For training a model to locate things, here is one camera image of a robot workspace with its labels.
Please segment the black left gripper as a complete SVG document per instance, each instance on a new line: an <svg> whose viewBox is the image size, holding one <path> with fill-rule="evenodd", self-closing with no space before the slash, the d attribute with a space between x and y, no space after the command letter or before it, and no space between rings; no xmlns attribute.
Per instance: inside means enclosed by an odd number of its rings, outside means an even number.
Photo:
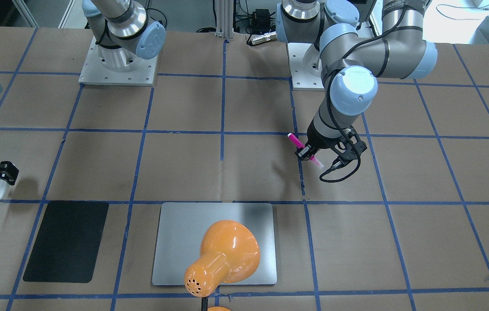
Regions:
<svg viewBox="0 0 489 311"><path fill-rule="evenodd" d="M330 149L336 154L328 171L335 171L356 161L355 170L361 165L361 154L367 149L353 126L336 130L337 137L323 136L314 126L307 129L307 142L305 147L298 148L294 152L300 161L311 161L315 154L321 149Z"/></svg>

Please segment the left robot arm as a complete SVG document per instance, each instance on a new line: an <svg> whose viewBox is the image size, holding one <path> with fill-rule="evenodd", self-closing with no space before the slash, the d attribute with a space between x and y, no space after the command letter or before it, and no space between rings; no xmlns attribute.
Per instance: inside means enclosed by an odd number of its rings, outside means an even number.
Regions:
<svg viewBox="0 0 489 311"><path fill-rule="evenodd" d="M280 42L312 44L319 53L325 98L298 148L302 161L320 149L336 150L337 168L356 160L364 143L352 144L352 124L373 101L378 78L420 79L434 69L438 51L423 38L428 0L385 0L383 33L373 38L357 34L359 11L347 0L284 0L276 9Z"/></svg>

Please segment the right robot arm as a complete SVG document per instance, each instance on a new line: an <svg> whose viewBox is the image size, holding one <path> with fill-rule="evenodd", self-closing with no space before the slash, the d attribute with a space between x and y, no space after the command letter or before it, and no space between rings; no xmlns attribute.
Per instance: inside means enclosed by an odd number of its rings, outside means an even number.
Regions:
<svg viewBox="0 0 489 311"><path fill-rule="evenodd" d="M89 86L153 86L166 30L135 0L83 0L93 31L79 83ZM19 170L0 162L0 183L15 185Z"/></svg>

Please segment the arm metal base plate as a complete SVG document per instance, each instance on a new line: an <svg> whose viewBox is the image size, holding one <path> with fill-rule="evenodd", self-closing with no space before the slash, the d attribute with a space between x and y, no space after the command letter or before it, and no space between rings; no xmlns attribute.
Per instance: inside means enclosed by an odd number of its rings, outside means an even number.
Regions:
<svg viewBox="0 0 489 311"><path fill-rule="evenodd" d="M158 59L145 60L124 48L106 49L92 38L78 81L92 86L152 87Z"/></svg>
<svg viewBox="0 0 489 311"><path fill-rule="evenodd" d="M324 91L320 53L315 46L307 43L288 43L287 50L292 90Z"/></svg>

